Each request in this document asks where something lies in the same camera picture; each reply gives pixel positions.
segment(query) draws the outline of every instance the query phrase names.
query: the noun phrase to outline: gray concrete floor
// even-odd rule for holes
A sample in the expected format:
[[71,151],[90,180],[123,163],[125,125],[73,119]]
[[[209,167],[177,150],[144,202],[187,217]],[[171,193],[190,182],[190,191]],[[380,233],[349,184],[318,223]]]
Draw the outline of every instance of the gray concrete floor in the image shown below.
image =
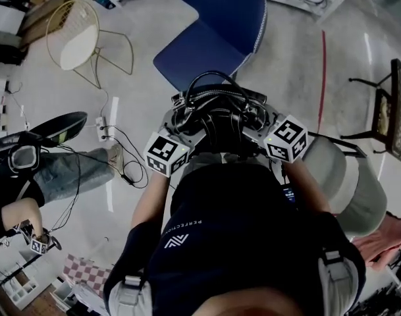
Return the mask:
[[[101,28],[124,32],[132,40],[133,75],[127,76],[100,62],[99,79],[110,99],[103,115],[109,118],[112,97],[119,97],[117,125],[143,150],[165,111],[170,109],[170,98],[175,93],[156,71],[152,60],[197,15],[181,0],[130,0],[121,11],[107,11],[96,3],[91,4],[99,13]],[[268,8],[263,44],[254,60],[238,74],[238,82],[268,95],[269,103],[276,109],[294,115],[310,130],[317,130],[323,77],[321,29],[303,11],[277,3],[269,3]],[[339,136],[361,132],[369,125],[373,93],[364,85],[348,83],[348,78],[377,81],[388,74],[390,60],[401,59],[401,28],[374,1],[347,0],[325,21],[323,29],[327,41],[327,86],[321,133]],[[126,64],[128,52],[124,42],[105,34],[100,41],[105,56]],[[31,126],[71,111],[87,112],[88,125],[91,125],[105,102],[102,91],[55,66],[43,39],[32,44],[24,64],[10,75],[12,90],[20,82],[23,84],[15,96],[24,105]],[[16,132],[23,128],[24,118],[9,100],[9,130]],[[126,143],[120,134],[117,137]],[[367,152],[379,147],[371,140],[359,144]],[[70,145],[78,150],[104,146],[98,142],[95,128],[90,127],[83,129]],[[380,180],[388,196],[388,209],[401,217],[401,163],[389,155],[370,154],[370,158],[377,174],[383,163]],[[140,172],[134,167],[130,174],[137,178]],[[178,184],[178,176],[173,177],[172,184]],[[110,242],[94,259],[99,265],[110,267],[122,251],[132,212],[141,194],[142,190],[115,179],[113,213],[107,209],[104,186],[81,194],[67,226],[55,233],[63,251],[52,251],[51,257],[59,268],[67,253],[85,256],[105,236]],[[52,226],[69,202],[69,199],[57,201],[42,209],[46,227]],[[14,258],[14,250],[0,252],[4,252],[4,255],[0,253],[0,267],[6,267]],[[389,277],[384,272],[369,270],[368,280],[363,297]]]

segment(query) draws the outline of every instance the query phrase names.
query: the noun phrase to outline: white strap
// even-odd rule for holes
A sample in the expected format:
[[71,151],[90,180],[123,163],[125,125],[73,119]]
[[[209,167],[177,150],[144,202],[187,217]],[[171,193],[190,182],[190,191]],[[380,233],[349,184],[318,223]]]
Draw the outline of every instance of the white strap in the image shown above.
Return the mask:
[[30,185],[30,181],[27,180],[27,181],[24,183],[22,190],[21,190],[20,193],[18,194],[16,201],[22,199],[22,197],[23,197],[24,193],[26,192],[26,190],[28,189],[29,185]]

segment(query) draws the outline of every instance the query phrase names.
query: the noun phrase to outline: black t-shirt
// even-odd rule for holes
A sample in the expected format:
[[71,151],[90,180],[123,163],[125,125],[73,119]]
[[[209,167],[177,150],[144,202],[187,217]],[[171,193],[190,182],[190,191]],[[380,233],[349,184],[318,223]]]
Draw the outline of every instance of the black t-shirt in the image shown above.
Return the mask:
[[297,211],[264,166],[192,172],[178,185],[171,214],[161,236],[152,222],[130,231],[105,283],[106,301],[125,275],[144,268],[155,316],[189,316],[212,296],[264,286],[296,300],[306,315],[323,315],[317,259],[328,242],[349,255],[364,284],[364,261],[336,219]]
[[[0,178],[0,238],[2,238],[6,233],[1,218],[1,209],[17,200],[17,197],[23,189],[27,179],[27,177]],[[45,204],[42,192],[34,180],[30,181],[30,185],[22,198],[35,199],[39,207],[42,207]]]

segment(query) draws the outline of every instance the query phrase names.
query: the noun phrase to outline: shoe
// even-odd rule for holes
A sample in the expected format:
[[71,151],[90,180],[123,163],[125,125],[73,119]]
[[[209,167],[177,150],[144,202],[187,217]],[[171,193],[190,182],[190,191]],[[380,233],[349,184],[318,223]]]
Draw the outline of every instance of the shoe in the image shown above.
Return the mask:
[[110,151],[112,151],[113,157],[108,160],[108,162],[115,167],[115,172],[122,175],[124,168],[124,153],[122,146],[120,144],[114,144]]

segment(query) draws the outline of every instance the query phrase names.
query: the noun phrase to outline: power strip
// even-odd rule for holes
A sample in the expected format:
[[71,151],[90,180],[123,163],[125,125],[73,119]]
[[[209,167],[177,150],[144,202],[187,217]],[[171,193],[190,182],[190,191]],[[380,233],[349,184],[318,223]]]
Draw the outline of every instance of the power strip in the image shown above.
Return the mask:
[[104,117],[98,117],[96,118],[96,133],[97,137],[100,142],[106,142],[107,138],[103,138],[107,136],[107,129],[105,128],[105,118]]

